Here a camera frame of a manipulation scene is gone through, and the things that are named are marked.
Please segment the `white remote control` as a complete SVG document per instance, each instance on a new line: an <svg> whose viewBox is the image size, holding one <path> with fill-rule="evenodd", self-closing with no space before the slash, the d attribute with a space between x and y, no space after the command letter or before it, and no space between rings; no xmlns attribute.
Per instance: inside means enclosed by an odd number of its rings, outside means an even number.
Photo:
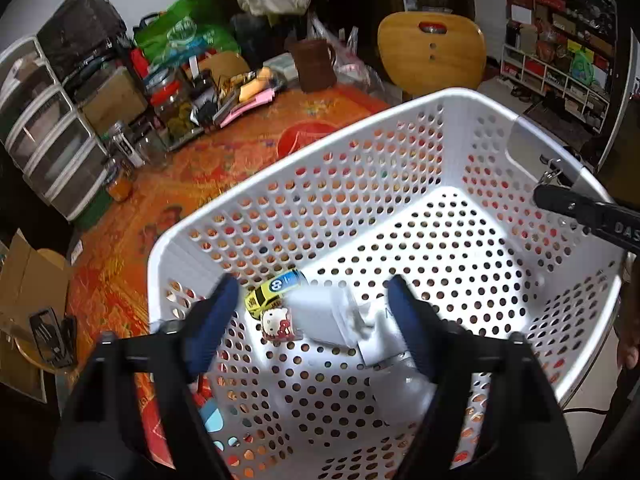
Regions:
<svg viewBox="0 0 640 480"><path fill-rule="evenodd" d="M145 161L134 147L134 144L129 141L128 131L128 126L119 120L114 122L111 128L107 130L107 136L111 144L122 152L134 168L142 168L145 165Z"/></svg>

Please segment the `brown ceramic mug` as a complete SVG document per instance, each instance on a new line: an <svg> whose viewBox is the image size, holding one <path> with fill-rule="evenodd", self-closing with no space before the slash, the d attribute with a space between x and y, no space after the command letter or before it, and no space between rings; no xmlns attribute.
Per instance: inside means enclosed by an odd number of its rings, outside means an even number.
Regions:
<svg viewBox="0 0 640 480"><path fill-rule="evenodd" d="M305 93L326 90L334 86L336 54L325 39L305 39L294 42L291 52L298 73L300 88Z"/></svg>

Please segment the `cardboard box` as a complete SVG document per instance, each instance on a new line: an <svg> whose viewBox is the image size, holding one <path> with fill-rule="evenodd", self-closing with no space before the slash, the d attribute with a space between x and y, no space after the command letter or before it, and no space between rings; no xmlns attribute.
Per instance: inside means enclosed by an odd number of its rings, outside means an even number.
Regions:
<svg viewBox="0 0 640 480"><path fill-rule="evenodd" d="M44 374L29 317L50 308L65 313L70 264L51 249L35 249L16 232L1 265L1 383L30 400L47 401Z"/></svg>

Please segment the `yellow toy car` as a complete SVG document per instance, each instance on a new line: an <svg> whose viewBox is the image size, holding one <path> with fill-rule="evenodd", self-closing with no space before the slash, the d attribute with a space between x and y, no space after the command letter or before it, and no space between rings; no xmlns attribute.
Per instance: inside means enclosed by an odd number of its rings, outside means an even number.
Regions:
<svg viewBox="0 0 640 480"><path fill-rule="evenodd" d="M247 294L244 299L246 310L252 318L259 320L265 311L280 307L287 292L306 284L305 275L297 269L279 274Z"/></svg>

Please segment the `teal multiport usb charger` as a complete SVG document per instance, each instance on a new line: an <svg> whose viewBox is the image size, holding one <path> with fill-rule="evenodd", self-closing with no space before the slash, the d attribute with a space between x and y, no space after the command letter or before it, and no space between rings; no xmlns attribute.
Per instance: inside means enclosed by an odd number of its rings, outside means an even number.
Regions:
<svg viewBox="0 0 640 480"><path fill-rule="evenodd" d="M239 440L237 437L228 437L227 443L218 439L219 434L224 430L224 416L222 416L220 408L214 398L208 398L204 404L198 409L203 419L205 429L214 437L214 445L220 452L225 448L237 448Z"/></svg>

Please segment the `white charger block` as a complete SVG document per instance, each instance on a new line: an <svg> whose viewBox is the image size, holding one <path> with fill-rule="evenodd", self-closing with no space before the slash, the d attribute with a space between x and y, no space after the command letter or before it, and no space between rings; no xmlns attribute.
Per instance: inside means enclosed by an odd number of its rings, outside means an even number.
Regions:
<svg viewBox="0 0 640 480"><path fill-rule="evenodd" d="M306 338L354 348L374 330L375 316L369 306L360 306L348 288L299 286L284 296L295 329Z"/></svg>

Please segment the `white square charger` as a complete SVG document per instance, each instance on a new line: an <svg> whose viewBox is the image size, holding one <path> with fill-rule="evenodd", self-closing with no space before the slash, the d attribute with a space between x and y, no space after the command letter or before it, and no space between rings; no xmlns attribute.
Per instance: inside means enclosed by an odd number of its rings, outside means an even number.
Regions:
<svg viewBox="0 0 640 480"><path fill-rule="evenodd" d="M408 347L390 307L383 298L360 304L358 350L366 367L395 359L405 354Z"/></svg>

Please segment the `green shopping bag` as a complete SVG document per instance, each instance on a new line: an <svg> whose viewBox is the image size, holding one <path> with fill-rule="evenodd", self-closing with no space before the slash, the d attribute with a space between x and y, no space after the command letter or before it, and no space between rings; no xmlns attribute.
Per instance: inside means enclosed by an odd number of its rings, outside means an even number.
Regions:
<svg viewBox="0 0 640 480"><path fill-rule="evenodd" d="M177 0L134 32L134 42L154 67L182 64L208 50L241 52L216 0Z"/></svg>

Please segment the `glass jar with red lid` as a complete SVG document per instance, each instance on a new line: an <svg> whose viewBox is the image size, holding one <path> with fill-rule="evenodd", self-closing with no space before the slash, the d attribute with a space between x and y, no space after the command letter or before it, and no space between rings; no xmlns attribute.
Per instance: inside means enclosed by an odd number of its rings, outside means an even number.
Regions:
<svg viewBox="0 0 640 480"><path fill-rule="evenodd" d="M186 85L175 76L166 77L151 90L150 103L164 126L160 137L168 148L198 128L191 120L189 94Z"/></svg>

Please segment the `pink hello kitty charger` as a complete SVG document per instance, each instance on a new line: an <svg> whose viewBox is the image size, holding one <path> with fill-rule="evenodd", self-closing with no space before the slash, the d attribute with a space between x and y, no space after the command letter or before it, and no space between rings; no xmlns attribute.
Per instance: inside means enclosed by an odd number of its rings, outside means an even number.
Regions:
<svg viewBox="0 0 640 480"><path fill-rule="evenodd" d="M291 341L297 337L293 318L287 307L272 308L260 316L262 334L269 341Z"/></svg>

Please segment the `black folding phone stand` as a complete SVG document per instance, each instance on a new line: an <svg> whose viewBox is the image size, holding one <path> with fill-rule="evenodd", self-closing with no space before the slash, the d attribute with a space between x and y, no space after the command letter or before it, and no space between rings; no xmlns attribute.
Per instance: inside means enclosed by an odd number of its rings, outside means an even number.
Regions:
<svg viewBox="0 0 640 480"><path fill-rule="evenodd" d="M51 308L29 315L28 324L40 358L55 370L77 365L77 318L64 316L58 320Z"/></svg>

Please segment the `stacked white food cover tower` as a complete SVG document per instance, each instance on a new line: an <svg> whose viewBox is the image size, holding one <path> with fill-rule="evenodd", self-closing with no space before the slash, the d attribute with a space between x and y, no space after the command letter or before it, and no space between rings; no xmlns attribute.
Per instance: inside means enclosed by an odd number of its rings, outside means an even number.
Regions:
<svg viewBox="0 0 640 480"><path fill-rule="evenodd" d="M34 36L1 53L1 146L26 183L68 221L106 178L106 149Z"/></svg>

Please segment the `white perforated plastic basket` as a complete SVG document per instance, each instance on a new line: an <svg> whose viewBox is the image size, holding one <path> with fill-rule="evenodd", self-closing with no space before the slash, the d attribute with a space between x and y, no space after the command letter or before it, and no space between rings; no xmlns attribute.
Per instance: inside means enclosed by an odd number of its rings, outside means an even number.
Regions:
<svg viewBox="0 0 640 480"><path fill-rule="evenodd" d="M538 208L543 180L605 200L544 130L487 96L449 89L378 113L277 162L165 232L148 263L153 328L181 320L224 274L243 292L291 269L311 285L383 298L391 278L478 336L523 334L560 402L610 329L625 253ZM419 422L382 419L358 350L299 333L272 342L238 307L208 380L235 479L388 479Z"/></svg>

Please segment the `orange jar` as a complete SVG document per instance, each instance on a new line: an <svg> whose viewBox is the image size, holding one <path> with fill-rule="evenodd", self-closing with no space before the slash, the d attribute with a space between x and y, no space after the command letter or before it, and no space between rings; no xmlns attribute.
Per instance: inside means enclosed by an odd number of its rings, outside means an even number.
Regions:
<svg viewBox="0 0 640 480"><path fill-rule="evenodd" d="M104 186L108 195L117 203L128 200L132 193L131 176L123 169L108 170Z"/></svg>

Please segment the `black and white charger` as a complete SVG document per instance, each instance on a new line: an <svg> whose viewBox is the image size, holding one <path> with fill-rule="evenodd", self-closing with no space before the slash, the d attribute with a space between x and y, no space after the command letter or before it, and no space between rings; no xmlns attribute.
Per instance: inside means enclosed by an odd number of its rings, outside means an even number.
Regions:
<svg viewBox="0 0 640 480"><path fill-rule="evenodd" d="M436 392L436 386L418 370L402 363L374 374L370 388L382 419L390 426L420 422Z"/></svg>

